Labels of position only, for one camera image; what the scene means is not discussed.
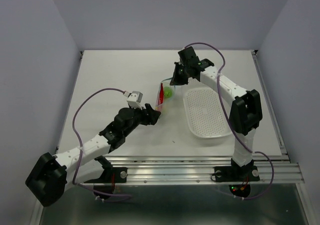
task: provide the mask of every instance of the gray wall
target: gray wall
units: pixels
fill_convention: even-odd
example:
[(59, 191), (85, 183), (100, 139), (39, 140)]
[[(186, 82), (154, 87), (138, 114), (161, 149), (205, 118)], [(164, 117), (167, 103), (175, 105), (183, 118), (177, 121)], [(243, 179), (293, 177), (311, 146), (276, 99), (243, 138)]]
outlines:
[(258, 52), (290, 158), (320, 218), (320, 0), (288, 0)]
[(257, 49), (287, 0), (54, 0), (84, 49)]
[(0, 224), (29, 224), (25, 180), (55, 151), (79, 50), (52, 0), (0, 0)]

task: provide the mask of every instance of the green ball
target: green ball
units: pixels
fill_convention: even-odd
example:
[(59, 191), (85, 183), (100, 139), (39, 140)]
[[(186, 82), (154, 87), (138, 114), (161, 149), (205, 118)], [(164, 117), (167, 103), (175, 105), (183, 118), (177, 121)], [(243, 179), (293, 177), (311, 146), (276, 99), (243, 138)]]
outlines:
[(163, 95), (165, 99), (171, 98), (174, 92), (169, 86), (165, 86), (163, 89)]

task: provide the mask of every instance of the perforated plastic basket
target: perforated plastic basket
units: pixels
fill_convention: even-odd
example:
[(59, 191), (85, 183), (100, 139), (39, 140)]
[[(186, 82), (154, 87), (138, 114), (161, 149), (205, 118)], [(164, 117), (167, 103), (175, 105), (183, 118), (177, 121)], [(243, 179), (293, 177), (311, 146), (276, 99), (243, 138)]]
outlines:
[[(210, 87), (190, 79), (182, 86), (183, 104), (190, 131), (198, 138), (221, 138), (231, 134), (218, 94)], [(224, 102), (227, 114), (230, 106)]]

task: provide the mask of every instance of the purple cable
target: purple cable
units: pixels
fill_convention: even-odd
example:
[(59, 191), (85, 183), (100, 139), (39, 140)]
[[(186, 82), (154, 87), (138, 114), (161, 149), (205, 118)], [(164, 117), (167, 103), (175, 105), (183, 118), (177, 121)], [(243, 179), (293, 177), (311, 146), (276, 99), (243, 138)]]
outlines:
[(206, 45), (210, 48), (212, 48), (213, 50), (215, 50), (222, 58), (222, 61), (223, 61), (223, 64), (222, 66), (220, 67), (220, 69), (218, 70), (218, 75), (217, 75), (217, 78), (216, 78), (216, 83), (217, 83), (217, 91), (218, 91), (218, 96), (219, 96), (219, 101), (220, 101), (220, 104), (221, 104), (221, 108), (222, 108), (222, 111), (223, 111), (223, 114), (225, 116), (225, 119), (226, 119), (226, 122), (228, 123), (228, 126), (231, 130), (231, 132), (233, 133), (235, 139), (249, 152), (249, 153), (255, 153), (255, 154), (262, 154), (263, 156), (265, 156), (265, 158), (269, 161), (270, 165), (271, 165), (271, 180), (270, 180), (270, 183), (269, 183), (269, 186), (266, 188), (266, 190), (264, 190), (263, 192), (261, 192), (260, 194), (256, 195), (256, 196), (252, 196), (252, 197), (246, 197), (244, 198), (244, 200), (252, 200), (252, 199), (256, 199), (256, 198), (259, 198), (261, 197), (263, 194), (265, 194), (271, 187), (272, 183), (274, 182), (274, 178), (275, 178), (275, 168), (274, 168), (274, 165), (272, 164), (272, 161), (271, 159), (263, 152), (261, 151), (255, 151), (253, 152), (250, 148), (248, 148), (242, 141), (241, 139), (238, 137), (238, 135), (236, 134), (236, 131), (233, 129), (232, 125), (231, 125), (231, 122), (229, 121), (229, 117), (228, 117), (228, 114), (227, 114), (227, 111), (225, 109), (225, 106), (224, 106), (224, 103), (223, 103), (223, 100), (222, 100), (222, 95), (221, 95), (221, 88), (220, 88), (220, 74), (221, 74), (221, 71), (222, 69), (224, 69), (225, 65), (226, 65), (226, 59), (224, 57), (224, 55), (217, 49), (215, 48), (214, 46), (208, 44), (208, 43), (205, 43), (205, 42), (193, 42), (193, 43), (190, 43), (188, 44), (187, 46), (185, 46), (184, 48), (187, 48), (187, 47), (190, 47), (192, 45)]
[[(103, 92), (103, 91), (117, 91), (117, 92), (120, 92), (122, 94), (124, 94), (125, 92), (120, 90), (120, 89), (117, 89), (117, 88), (103, 88), (99, 91), (96, 91), (94, 94), (92, 94), (91, 96), (89, 96), (86, 100), (84, 100), (84, 102), (79, 106), (79, 108), (76, 110), (74, 116), (73, 116), (73, 120), (72, 120), (72, 129), (76, 135), (76, 137), (78, 138), (79, 140), (79, 144), (80, 144), (80, 148), (82, 148), (84, 146), (83, 142), (82, 142), (82, 139), (80, 137), (80, 134), (78, 133), (78, 131), (76, 130), (75, 128), (75, 122), (76, 122), (76, 117), (79, 113), (79, 111), (81, 110), (81, 108), (92, 98), (94, 97), (95, 95)], [(79, 186), (81, 188), (84, 188), (84, 189), (87, 189), (91, 192), (94, 192), (96, 194), (100, 194), (100, 195), (105, 195), (105, 196), (109, 196), (109, 197), (121, 197), (123, 199), (120, 199), (120, 200), (116, 200), (116, 201), (106, 201), (106, 202), (122, 202), (122, 201), (125, 201), (125, 200), (128, 200), (130, 198), (132, 198), (132, 196), (130, 194), (112, 194), (112, 193), (106, 193), (106, 192), (101, 192), (101, 191), (98, 191), (98, 190), (95, 190), (95, 189), (92, 189), (88, 186), (85, 186), (85, 185), (82, 185), (80, 183), (77, 183), (76, 182), (76, 178), (77, 178), (77, 174), (78, 174), (78, 171), (79, 171), (79, 168), (80, 168), (80, 165), (81, 165), (81, 160), (82, 160), (82, 156), (83, 156), (83, 151), (82, 149), (80, 149), (80, 153), (79, 153), (79, 159), (78, 159), (78, 162), (76, 164), (76, 167), (75, 167), (75, 171), (74, 171), (74, 175), (73, 175), (73, 178), (72, 178), (72, 184), (73, 185), (76, 185), (76, 186)]]

